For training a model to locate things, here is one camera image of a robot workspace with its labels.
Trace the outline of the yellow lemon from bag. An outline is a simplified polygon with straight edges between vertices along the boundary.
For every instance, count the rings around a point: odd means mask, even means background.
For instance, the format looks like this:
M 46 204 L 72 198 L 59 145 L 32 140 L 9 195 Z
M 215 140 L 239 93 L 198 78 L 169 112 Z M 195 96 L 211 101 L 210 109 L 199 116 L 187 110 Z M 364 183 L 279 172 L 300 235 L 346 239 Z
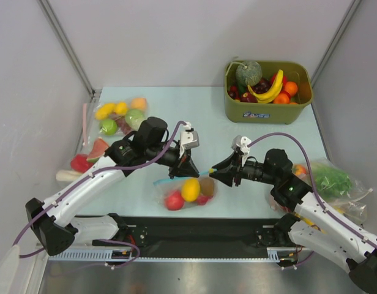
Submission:
M 186 179 L 183 183 L 181 194 L 186 202 L 194 202 L 200 194 L 200 182 L 198 179 Z

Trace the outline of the brown kiwi from bag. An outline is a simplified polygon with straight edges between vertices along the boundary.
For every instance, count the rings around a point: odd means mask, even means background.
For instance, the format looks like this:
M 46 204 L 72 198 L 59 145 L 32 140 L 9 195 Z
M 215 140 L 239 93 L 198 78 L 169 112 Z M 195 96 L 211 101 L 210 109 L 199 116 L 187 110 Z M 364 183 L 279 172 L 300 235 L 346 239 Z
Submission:
M 212 197 L 215 193 L 215 181 L 210 178 L 202 178 L 200 180 L 201 193 L 206 197 Z

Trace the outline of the blue zip top bag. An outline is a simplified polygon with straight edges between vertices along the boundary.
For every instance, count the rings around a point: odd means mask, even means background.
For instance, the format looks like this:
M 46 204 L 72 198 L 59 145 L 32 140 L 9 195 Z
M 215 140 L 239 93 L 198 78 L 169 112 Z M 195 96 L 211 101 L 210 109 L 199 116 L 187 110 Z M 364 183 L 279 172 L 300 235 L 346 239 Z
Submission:
M 209 172 L 212 172 L 212 170 L 200 172 L 200 176 L 197 178 L 198 181 L 200 181 L 202 178 L 209 177 Z M 171 193 L 174 190 L 179 190 L 181 192 L 183 183 L 184 183 L 184 181 L 186 179 L 190 179 L 190 178 L 189 177 L 185 177 L 185 178 L 178 178 L 178 177 L 176 177 L 176 178 L 173 178 L 173 179 L 166 178 L 166 179 L 159 179 L 159 180 L 153 182 L 154 188 L 157 191 L 157 196 L 158 196 L 157 201 L 166 210 L 168 210 L 168 209 L 165 207 L 165 203 L 164 203 L 165 198 L 167 197 L 167 195 L 169 193 Z M 213 199 L 217 195 L 217 183 L 216 183 L 216 180 L 214 180 L 214 181 L 215 181 L 215 193 L 212 196 L 212 200 L 211 201 L 213 201 Z M 177 211 L 181 211 L 183 209 L 193 209 L 193 208 L 196 208 L 198 206 L 201 207 L 201 205 L 197 205 L 196 204 L 196 200 L 194 202 L 186 202 L 185 201 L 185 204 L 184 204 L 183 208 L 180 209 L 180 210 L 177 210 Z

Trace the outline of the red apple from bag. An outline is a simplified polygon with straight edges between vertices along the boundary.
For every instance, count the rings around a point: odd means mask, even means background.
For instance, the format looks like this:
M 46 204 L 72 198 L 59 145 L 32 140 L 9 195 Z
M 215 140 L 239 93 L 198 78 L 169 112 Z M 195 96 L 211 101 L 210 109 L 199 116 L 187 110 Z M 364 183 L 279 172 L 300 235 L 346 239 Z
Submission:
M 183 208 L 185 201 L 179 190 L 174 190 L 165 198 L 165 207 L 170 211 L 177 211 Z

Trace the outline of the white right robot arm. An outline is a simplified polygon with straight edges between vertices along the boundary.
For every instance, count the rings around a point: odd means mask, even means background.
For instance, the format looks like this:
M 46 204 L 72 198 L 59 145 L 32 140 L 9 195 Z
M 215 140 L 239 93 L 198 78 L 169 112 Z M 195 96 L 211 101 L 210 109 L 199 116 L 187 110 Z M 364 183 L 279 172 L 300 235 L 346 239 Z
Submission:
M 270 184 L 274 200 L 288 208 L 275 230 L 282 246 L 295 243 L 334 262 L 365 293 L 377 293 L 377 236 L 341 215 L 314 188 L 292 173 L 292 162 L 282 149 L 271 149 L 264 162 L 236 150 L 212 167 L 209 176 L 227 186 L 243 179 Z

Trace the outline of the green apple in bag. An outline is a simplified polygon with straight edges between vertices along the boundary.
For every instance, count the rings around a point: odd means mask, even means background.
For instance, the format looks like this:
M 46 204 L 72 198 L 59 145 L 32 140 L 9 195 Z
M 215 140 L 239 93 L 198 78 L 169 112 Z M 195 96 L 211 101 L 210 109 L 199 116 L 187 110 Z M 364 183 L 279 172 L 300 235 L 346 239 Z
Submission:
M 118 125 L 115 120 L 107 118 L 99 123 L 100 132 L 105 135 L 114 135 L 118 131 Z

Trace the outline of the pink zip bag with fruit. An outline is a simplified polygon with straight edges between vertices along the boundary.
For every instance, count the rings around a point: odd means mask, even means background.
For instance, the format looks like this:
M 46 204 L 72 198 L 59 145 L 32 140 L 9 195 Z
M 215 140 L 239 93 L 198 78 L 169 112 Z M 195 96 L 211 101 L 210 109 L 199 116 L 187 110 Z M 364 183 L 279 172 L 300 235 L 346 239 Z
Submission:
M 143 96 L 84 104 L 81 128 L 83 146 L 91 145 L 97 138 L 111 141 L 138 130 L 140 124 L 147 118 L 148 108 L 148 101 Z M 99 123 L 107 118 L 115 120 L 118 125 L 118 131 L 114 135 L 100 132 Z

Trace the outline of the bag with green lettuce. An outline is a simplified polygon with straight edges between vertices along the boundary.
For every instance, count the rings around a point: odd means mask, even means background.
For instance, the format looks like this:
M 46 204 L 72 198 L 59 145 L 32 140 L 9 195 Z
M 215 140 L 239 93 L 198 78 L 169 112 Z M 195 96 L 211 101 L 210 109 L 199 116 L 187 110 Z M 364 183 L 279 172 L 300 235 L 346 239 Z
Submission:
M 325 158 L 294 164 L 292 172 L 306 183 L 314 180 L 319 196 L 332 207 L 346 213 L 363 214 L 366 205 L 360 201 L 372 192 L 361 181 L 336 167 Z

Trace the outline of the dark red apple in bin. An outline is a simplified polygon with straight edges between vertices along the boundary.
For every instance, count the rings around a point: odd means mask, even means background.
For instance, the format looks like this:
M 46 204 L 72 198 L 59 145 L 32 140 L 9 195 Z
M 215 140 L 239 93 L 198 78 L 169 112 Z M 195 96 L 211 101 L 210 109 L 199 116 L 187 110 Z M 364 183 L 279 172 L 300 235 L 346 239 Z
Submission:
M 243 93 L 240 100 L 245 103 L 257 103 L 256 97 L 249 92 Z

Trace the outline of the watermelon slice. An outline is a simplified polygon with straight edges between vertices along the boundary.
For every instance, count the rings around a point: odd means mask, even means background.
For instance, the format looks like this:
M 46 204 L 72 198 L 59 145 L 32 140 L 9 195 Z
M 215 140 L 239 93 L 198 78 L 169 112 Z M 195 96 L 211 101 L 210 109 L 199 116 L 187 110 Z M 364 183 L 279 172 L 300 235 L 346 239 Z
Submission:
M 109 148 L 109 144 L 102 138 L 97 138 L 94 141 L 91 152 L 88 154 L 86 160 L 90 163 L 96 163 Z

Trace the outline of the orange fruit in bin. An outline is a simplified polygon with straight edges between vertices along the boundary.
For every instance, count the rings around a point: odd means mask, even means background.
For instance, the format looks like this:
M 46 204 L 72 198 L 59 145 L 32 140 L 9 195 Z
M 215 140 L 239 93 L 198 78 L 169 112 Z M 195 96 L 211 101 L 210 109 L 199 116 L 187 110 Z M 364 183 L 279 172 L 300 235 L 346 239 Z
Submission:
M 281 92 L 272 102 L 273 104 L 289 104 L 290 96 L 285 92 Z
M 293 81 L 287 81 L 284 85 L 284 90 L 291 96 L 295 96 L 298 92 L 298 85 Z

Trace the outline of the dark purple grapes in bin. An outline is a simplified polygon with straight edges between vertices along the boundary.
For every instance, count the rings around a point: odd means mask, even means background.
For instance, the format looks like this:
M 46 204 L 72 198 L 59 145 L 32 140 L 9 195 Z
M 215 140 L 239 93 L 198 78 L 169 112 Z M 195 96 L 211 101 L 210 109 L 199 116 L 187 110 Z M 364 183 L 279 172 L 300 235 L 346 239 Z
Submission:
M 271 88 L 271 83 L 269 80 L 262 78 L 260 81 L 252 87 L 253 92 L 257 94 L 264 94 L 265 92 L 268 92 Z

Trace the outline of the red bell pepper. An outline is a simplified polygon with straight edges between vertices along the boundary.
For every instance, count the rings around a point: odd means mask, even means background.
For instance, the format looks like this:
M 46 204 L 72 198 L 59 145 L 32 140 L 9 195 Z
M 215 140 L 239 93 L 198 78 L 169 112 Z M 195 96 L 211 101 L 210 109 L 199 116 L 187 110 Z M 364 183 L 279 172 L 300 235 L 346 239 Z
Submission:
M 93 166 L 93 163 L 88 162 L 87 158 L 87 154 L 77 154 L 70 162 L 72 170 L 79 173 L 85 173 L 88 171 Z

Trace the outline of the olive green plastic bin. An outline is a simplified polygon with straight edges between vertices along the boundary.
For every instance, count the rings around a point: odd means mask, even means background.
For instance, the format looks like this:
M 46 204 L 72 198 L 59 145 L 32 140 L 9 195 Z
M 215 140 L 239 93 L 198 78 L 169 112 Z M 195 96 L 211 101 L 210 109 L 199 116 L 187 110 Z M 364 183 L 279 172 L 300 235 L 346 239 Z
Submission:
M 231 61 L 224 92 L 226 116 L 236 123 L 291 124 L 313 101 L 308 72 L 289 61 Z

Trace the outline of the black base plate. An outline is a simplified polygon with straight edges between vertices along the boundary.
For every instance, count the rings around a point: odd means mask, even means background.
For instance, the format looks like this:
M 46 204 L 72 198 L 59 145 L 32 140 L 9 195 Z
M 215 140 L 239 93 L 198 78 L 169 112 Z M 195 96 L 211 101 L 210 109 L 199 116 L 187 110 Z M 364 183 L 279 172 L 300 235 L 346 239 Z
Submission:
M 297 249 L 277 219 L 122 217 L 115 241 L 133 241 L 143 258 L 259 258 L 268 247 Z

